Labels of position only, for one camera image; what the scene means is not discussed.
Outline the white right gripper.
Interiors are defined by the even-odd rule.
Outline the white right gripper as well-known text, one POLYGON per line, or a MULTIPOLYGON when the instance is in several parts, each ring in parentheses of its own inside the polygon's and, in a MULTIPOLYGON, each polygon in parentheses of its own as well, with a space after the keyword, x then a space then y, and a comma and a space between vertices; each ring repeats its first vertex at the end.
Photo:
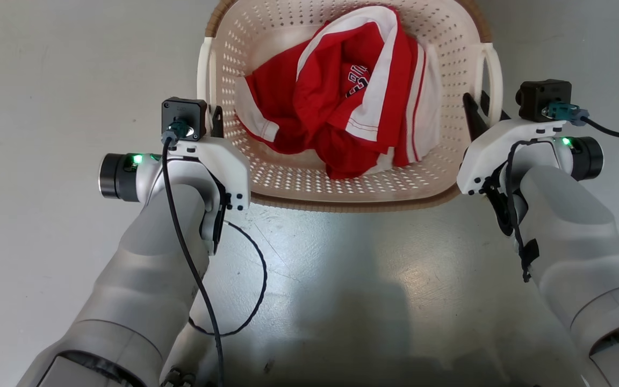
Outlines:
POLYGON ((464 195, 481 189, 483 181, 508 159, 514 144, 553 137, 567 123, 565 120, 537 123, 509 119, 503 109, 503 94, 490 96, 486 90, 481 91, 479 103, 470 93, 465 93, 463 108, 471 139, 457 174, 457 186, 464 195))

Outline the red and white jersey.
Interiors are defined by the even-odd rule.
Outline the red and white jersey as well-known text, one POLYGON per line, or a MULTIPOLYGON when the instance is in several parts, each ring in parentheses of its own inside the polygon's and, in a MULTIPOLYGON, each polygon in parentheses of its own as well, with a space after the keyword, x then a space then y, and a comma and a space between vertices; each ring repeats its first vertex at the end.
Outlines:
POLYGON ((273 151, 315 151, 334 180, 420 162, 440 141, 435 47, 389 6, 358 8, 234 84, 246 132, 273 151))

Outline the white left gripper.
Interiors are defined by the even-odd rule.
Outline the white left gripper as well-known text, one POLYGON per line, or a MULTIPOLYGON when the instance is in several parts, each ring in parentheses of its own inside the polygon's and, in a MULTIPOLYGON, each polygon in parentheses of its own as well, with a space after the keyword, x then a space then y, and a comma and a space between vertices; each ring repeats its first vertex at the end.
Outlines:
POLYGON ((222 186, 221 200, 232 209, 243 211, 251 202, 251 173, 248 157, 224 139, 224 113, 221 106, 211 106, 211 137, 199 141, 180 141, 174 156, 193 157, 202 163, 222 186))

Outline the cream perforated plastic laundry basket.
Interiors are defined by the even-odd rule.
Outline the cream perforated plastic laundry basket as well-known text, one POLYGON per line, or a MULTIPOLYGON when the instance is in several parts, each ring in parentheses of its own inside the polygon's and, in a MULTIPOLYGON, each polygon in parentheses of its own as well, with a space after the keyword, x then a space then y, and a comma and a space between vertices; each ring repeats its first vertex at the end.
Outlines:
POLYGON ((251 201, 323 212, 420 209, 459 194, 457 174, 471 143, 463 96, 503 93, 491 29, 476 0, 219 0, 197 67, 197 98, 222 107, 224 135, 250 161, 251 201), (442 79, 440 141, 424 159, 351 180, 331 180, 312 152, 285 156, 250 137, 234 112, 234 81, 368 5, 395 8, 406 32, 433 44, 442 79))

